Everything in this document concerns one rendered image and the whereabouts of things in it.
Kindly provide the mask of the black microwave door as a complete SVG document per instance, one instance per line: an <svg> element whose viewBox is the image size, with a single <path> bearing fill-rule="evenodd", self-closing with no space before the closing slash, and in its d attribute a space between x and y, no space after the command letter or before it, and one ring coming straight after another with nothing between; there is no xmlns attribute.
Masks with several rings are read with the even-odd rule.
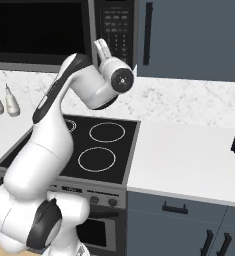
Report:
<svg viewBox="0 0 235 256"><path fill-rule="evenodd" d="M55 73L82 53L97 64L94 0L0 0L0 70Z"/></svg>

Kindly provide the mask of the black hob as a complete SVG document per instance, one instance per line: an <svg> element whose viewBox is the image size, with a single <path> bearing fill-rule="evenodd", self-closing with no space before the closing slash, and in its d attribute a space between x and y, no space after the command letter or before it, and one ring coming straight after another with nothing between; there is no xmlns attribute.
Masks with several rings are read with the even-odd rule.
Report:
<svg viewBox="0 0 235 256"><path fill-rule="evenodd" d="M52 186L124 186L140 122L78 115L65 115L63 119L48 124L42 132L59 139L61 151L67 148L64 133L74 142L72 157Z"/></svg>

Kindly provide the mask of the grey oven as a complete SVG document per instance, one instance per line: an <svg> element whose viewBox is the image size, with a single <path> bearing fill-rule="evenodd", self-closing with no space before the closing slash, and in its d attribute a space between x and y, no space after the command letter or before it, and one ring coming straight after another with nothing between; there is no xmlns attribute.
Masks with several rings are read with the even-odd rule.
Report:
<svg viewBox="0 0 235 256"><path fill-rule="evenodd" d="M90 203L91 196L97 196L99 198L98 204L105 207L111 207L108 204L108 200L114 198L117 200L117 205L112 208L124 209L126 211L126 192L123 190L116 190L111 188L100 188L97 186L90 186L84 184L68 184L68 183L54 183L50 186L50 190L53 192L65 192L69 194L75 194L86 198Z"/></svg>

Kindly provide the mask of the black oven door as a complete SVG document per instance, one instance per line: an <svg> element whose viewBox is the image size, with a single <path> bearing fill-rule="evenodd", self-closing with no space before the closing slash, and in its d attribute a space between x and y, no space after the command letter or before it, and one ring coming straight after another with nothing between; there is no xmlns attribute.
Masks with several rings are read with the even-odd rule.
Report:
<svg viewBox="0 0 235 256"><path fill-rule="evenodd" d="M90 205L91 211L117 211L118 217L88 218L77 226L77 234L92 256L126 256L126 211L124 209Z"/></svg>

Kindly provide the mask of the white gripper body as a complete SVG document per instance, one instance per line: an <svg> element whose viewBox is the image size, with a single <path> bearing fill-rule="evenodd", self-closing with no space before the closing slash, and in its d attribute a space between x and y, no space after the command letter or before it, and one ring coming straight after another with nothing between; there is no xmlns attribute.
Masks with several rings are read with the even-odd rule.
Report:
<svg viewBox="0 0 235 256"><path fill-rule="evenodd" d="M97 52L101 61L105 61L111 57L110 49L108 48L108 45L104 39L100 38L96 40L94 44L97 48Z"/></svg>

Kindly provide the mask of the blue-grey drawer front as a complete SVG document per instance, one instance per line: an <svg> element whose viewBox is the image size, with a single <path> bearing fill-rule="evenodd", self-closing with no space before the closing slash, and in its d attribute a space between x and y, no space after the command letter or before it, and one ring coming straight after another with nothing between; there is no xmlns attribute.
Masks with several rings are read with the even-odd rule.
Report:
<svg viewBox="0 0 235 256"><path fill-rule="evenodd" d="M129 192L128 208L130 210L141 211L152 214L160 214L170 217L178 217L195 221L209 222L220 224L227 210L226 206L198 202L193 200L185 200L179 198L165 197L160 195L152 195L146 193ZM188 214L179 214L162 211L164 201L169 206L182 207L186 204Z"/></svg>

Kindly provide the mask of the blue-grey wall cupboard door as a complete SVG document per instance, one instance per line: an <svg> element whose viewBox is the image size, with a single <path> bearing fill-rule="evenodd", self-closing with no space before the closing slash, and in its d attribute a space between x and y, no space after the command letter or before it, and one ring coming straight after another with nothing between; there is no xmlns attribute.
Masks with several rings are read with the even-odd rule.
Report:
<svg viewBox="0 0 235 256"><path fill-rule="evenodd" d="M146 2L153 2L147 66ZM235 0L140 0L138 19L140 76L235 82Z"/></svg>

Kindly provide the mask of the black microwave oven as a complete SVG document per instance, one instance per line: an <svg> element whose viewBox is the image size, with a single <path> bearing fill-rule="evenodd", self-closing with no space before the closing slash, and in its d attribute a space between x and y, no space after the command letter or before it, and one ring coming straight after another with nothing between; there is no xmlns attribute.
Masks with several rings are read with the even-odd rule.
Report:
<svg viewBox="0 0 235 256"><path fill-rule="evenodd" d="M137 6L136 0L94 0L95 40L104 39L111 54L129 66L133 66L135 61L134 36L136 29L134 24L137 18L135 13ZM93 64L98 66L100 60L94 41L93 49L96 52L98 63Z"/></svg>

